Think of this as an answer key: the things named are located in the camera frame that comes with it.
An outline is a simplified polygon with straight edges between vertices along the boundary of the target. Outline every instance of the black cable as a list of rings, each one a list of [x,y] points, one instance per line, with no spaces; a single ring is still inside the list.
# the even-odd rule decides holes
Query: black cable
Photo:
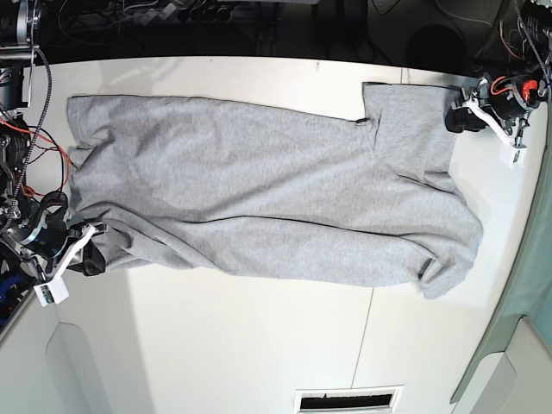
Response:
[[[365,29],[365,32],[366,32],[366,35],[365,35],[365,40],[366,40],[366,43],[368,44],[368,46],[370,46],[370,48],[372,48],[372,50],[374,51],[374,56],[372,58],[375,59],[375,55],[378,54],[379,56],[381,56],[381,59],[383,59],[387,65],[389,66],[392,66],[392,62],[391,60],[387,57],[387,55],[380,49],[380,47],[378,45],[376,45],[376,43],[372,40],[372,37],[370,36],[370,25],[369,25],[369,22],[368,22],[368,17],[370,16],[370,14],[368,13],[368,0],[366,2],[366,6],[367,6],[367,10],[366,10],[366,29]]]
[[[464,47],[466,48],[466,52],[467,52],[467,39],[466,39],[466,36],[464,35],[464,32],[462,32],[462,30],[460,29],[460,26],[458,26],[458,23],[456,22],[455,19],[453,19],[451,16],[447,15],[446,13],[444,13],[441,9],[439,9],[437,7],[437,5],[435,4],[435,2],[433,2],[433,4],[435,5],[435,10],[441,15],[441,16],[444,16],[447,18],[447,20],[449,22],[451,22],[453,24],[453,26],[455,27],[456,29],[456,33],[458,33],[458,35],[460,36],[461,40],[462,40],[462,43],[464,44]]]
[[[45,153],[47,153],[49,151],[57,151],[57,150],[55,148],[46,148],[34,160],[29,161],[28,164],[29,165],[33,164],[34,162],[39,160],[42,157],[42,155],[44,155]]]
[[[525,36],[527,37],[527,41],[529,42],[529,46],[533,50],[533,53],[535,54],[536,60],[538,61],[538,64],[540,65],[541,69],[543,69],[543,77],[544,81],[546,82],[546,85],[548,86],[550,90],[550,78],[548,71],[546,70],[546,66],[544,65],[543,58],[541,58],[541,55],[538,53],[538,50],[536,50],[535,43],[533,43],[533,39],[531,39],[531,33],[527,29],[527,26],[525,25],[524,19],[521,17],[521,12],[519,11],[518,4],[516,3],[516,0],[511,0],[511,5],[514,7],[514,10],[516,11],[516,15],[519,21],[519,25],[521,26],[521,29],[524,31]]]
[[[35,126],[30,126],[29,128],[34,128],[34,129],[37,129],[38,127],[35,127]],[[47,137],[50,139],[51,142],[53,142],[54,146],[57,148],[57,151],[58,153],[60,154],[60,161],[61,161],[61,185],[60,185],[60,192],[63,190],[63,183],[65,181],[65,160],[63,158],[63,153],[62,153],[62,149],[60,147],[60,145],[58,144],[58,142],[52,137],[52,135],[46,131],[44,128],[41,128],[41,131],[47,135]],[[41,155],[39,155],[36,159],[34,159],[34,161],[38,160],[42,155],[44,155],[44,153],[42,153]]]
[[[61,4],[61,7],[60,7],[60,11],[58,12],[58,18],[57,18],[57,22],[58,22],[58,28],[60,30],[60,32],[67,38],[69,39],[70,41],[72,42],[76,42],[76,43],[79,43],[79,44],[82,44],[82,45],[87,45],[87,46],[93,46],[93,47],[109,47],[109,46],[112,46],[111,43],[100,43],[100,42],[90,42],[88,41],[91,37],[93,37],[95,34],[103,31],[103,29],[100,29],[94,33],[92,33],[91,35],[87,36],[86,38],[84,38],[83,40],[81,39],[77,39],[76,37],[73,37],[71,36],[70,34],[68,34],[66,32],[66,28],[64,28],[64,25],[61,24],[61,14],[63,13],[63,10],[65,8],[65,6],[67,5],[67,2],[69,0],[65,0],[63,2],[63,4]],[[127,20],[129,18],[134,18],[134,16],[129,16],[129,17],[124,17],[123,19],[119,19],[117,20],[116,22],[112,22],[111,24],[108,24],[105,28],[111,28],[112,26],[115,26],[116,24],[118,24],[119,22],[122,22],[124,20]]]
[[[46,56],[40,49],[36,49],[36,53],[41,57],[42,62],[44,63],[44,67],[46,67],[46,75],[47,75],[46,99],[44,101],[44,106],[42,107],[41,117],[39,118],[36,130],[33,133],[33,138],[31,138],[31,143],[27,151],[27,155],[25,156],[25,159],[23,161],[23,166],[22,166],[21,172],[19,173],[19,178],[16,181],[16,188],[14,189],[13,198],[9,203],[8,219],[6,220],[6,223],[4,224],[2,229],[0,229],[0,235],[4,231],[6,231],[6,229],[8,229],[11,223],[13,222],[14,210],[16,209],[16,203],[17,203],[17,194],[19,194],[19,190],[21,190],[21,186],[22,186],[23,180],[25,179],[25,174],[27,172],[28,162],[31,159],[31,153],[33,152],[33,148],[35,147],[36,140],[38,140],[38,134],[39,134],[39,131],[41,130],[42,124],[44,123],[44,118],[46,118],[48,106],[50,105],[50,99],[52,98],[52,70],[50,69],[50,64],[48,63]]]
[[[57,151],[57,150],[58,150],[58,148],[56,148],[56,147],[42,147],[42,146],[40,146],[40,145],[38,145],[38,144],[36,144],[34,147],[35,147],[35,148],[38,148],[38,149],[47,149],[48,151],[51,151],[51,150],[52,150],[52,151]]]
[[[499,32],[500,21],[504,19],[509,6],[510,0],[502,0],[502,2],[500,3],[499,10],[497,11],[494,20],[492,21],[492,26],[486,35],[485,41],[483,42],[483,46],[481,47],[479,54],[483,54],[492,45],[492,41],[494,41],[495,36]]]

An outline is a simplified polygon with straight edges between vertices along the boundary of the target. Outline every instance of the motor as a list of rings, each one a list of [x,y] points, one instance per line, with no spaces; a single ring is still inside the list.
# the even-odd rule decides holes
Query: motor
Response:
[[[0,325],[6,312],[14,309],[14,300],[20,300],[30,287],[43,305],[59,303],[68,296],[61,279],[67,268],[88,276],[105,271],[105,260],[91,241],[105,231],[104,226],[69,223],[63,184],[39,201],[26,183],[30,153],[49,101],[48,95],[42,117],[31,131],[18,110],[28,107],[31,98],[32,79],[23,91],[24,69],[29,68],[32,78],[38,55],[47,66],[38,44],[40,20],[38,1],[0,0]],[[62,162],[68,162],[53,144]]]
[[[504,144],[499,158],[509,166],[522,166],[527,151],[523,136],[530,114],[552,94],[552,30],[545,26],[552,25],[552,14],[532,3],[521,11],[517,5],[514,9],[532,57],[508,76],[491,78],[485,74],[476,86],[461,88],[445,116],[445,126],[455,133],[490,127]]]

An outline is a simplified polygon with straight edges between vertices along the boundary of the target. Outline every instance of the vent grille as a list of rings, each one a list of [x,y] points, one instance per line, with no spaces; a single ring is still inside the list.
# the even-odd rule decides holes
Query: vent grille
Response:
[[[294,414],[379,414],[397,407],[402,386],[354,388],[349,390],[297,391]]]

